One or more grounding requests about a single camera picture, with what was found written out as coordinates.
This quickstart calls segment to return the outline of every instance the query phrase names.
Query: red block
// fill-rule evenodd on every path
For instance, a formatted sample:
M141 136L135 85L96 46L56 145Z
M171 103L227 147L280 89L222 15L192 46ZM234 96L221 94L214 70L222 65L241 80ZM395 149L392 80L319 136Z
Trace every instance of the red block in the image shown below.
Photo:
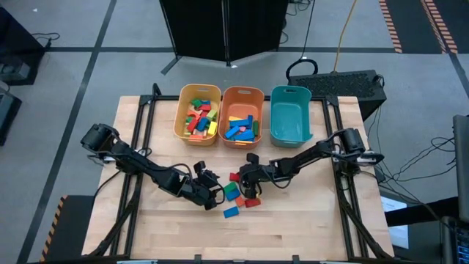
M196 118L192 119L192 121L188 125L188 131L192 133L194 128L196 128L198 122L199 122L198 119L196 119Z
M210 110L212 110L212 106L210 106L210 105L201 105L197 110L210 111Z
M261 204L261 199L259 199L259 198L257 198L257 199L247 199L246 201L244 201L244 204L246 205L246 208L254 207L254 206L257 206L257 205Z
M244 199L241 197L241 196L238 196L236 199L235 199L235 202L236 202L236 205L238 207L241 207L244 205Z
M229 181L239 182L240 181L240 175L238 173L230 173L229 174Z

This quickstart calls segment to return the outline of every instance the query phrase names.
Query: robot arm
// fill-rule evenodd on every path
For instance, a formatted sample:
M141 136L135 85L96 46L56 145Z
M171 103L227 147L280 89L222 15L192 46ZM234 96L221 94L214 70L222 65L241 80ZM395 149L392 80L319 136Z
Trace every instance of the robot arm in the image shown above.
M339 138L343 150L337 151L334 139ZM240 167L240 187L244 195L253 199L261 191L260 182L276 183L290 181L300 170L322 158L335 158L349 170L357 172L359 166L371 166L384 159L381 154L366 151L357 129L347 128L333 133L328 139L318 141L313 147L292 158L280 158L269 161L269 165L260 165L259 156L249 153L249 164Z
M101 160L106 156L114 158L117 168L125 173L132 175L143 172L149 175L158 188L175 197L184 197L196 205L203 205L205 210L217 205L216 193L222 188L210 190L212 187L220 186L217 181L218 176L210 170L204 170L203 161L194 165L198 175L196 179L192 178L187 165L179 164L187 166L188 173L176 169L175 166L158 166L123 142L116 129L104 124L94 124L81 140L81 144L94 153L96 158Z

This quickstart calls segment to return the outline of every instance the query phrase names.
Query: wooden tabletop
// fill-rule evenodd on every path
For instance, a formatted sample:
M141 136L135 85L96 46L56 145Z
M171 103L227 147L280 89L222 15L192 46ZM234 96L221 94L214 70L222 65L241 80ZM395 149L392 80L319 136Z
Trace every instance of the wooden tabletop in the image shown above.
M122 140L130 143L139 97L120 98L114 127ZM363 121L356 98L339 98L344 128L357 128L368 147ZM177 101L158 101L149 146L149 157L159 165L186 163L191 168L205 161L207 168L221 176L224 186L229 173L237 172L246 163L247 150L227 148L221 140L210 147L188 146L173 133ZM260 156L261 164L270 159L293 156L318 140L327 138L322 105L310 103L310 126L314 137L300 149L274 147L269 139L270 103L265 102L262 129L264 135L259 146L251 152ZM330 108L334 130L336 121ZM142 125L139 144L143 141ZM363 168L373 173L371 168ZM100 184L116 168L105 166ZM99 193L92 211L83 254L90 253L106 236L116 220L124 176L112 180ZM355 176L355 186L363 223L383 249L394 255L388 233L377 181L367 174ZM192 202L176 198L161 191L149 177L144 177L141 202L136 222L132 258L186 259L201 254L204 260L346 260L339 204L330 159L320 160L301 170L290 186L278 189L262 183L262 204L255 208L241 208L240 215L225 219L223 210L235 202L205 211ZM360 256L356 231L352 222L355 256ZM119 252L123 252L127 226L122 228Z

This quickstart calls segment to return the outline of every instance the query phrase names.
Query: green block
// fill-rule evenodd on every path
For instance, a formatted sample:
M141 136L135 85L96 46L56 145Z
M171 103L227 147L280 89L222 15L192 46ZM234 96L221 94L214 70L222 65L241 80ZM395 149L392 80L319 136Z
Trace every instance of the green block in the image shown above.
M259 135L259 121L254 121L252 124L252 131L254 132L255 136Z
M207 118L213 121L215 119L215 115L217 115L217 111L212 109L208 112Z
M237 189L236 183L231 182L229 185L225 186L225 194L228 194L230 191Z
M194 105L197 108L199 108L202 105L202 102L199 99L194 99L191 101L192 105Z

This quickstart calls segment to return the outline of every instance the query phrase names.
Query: orange block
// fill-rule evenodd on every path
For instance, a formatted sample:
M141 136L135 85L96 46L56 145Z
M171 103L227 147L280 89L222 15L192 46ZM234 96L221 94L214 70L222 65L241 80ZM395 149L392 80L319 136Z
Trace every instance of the orange block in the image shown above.
M244 205L244 199L241 196L238 196L235 199L235 202L238 207L242 207Z

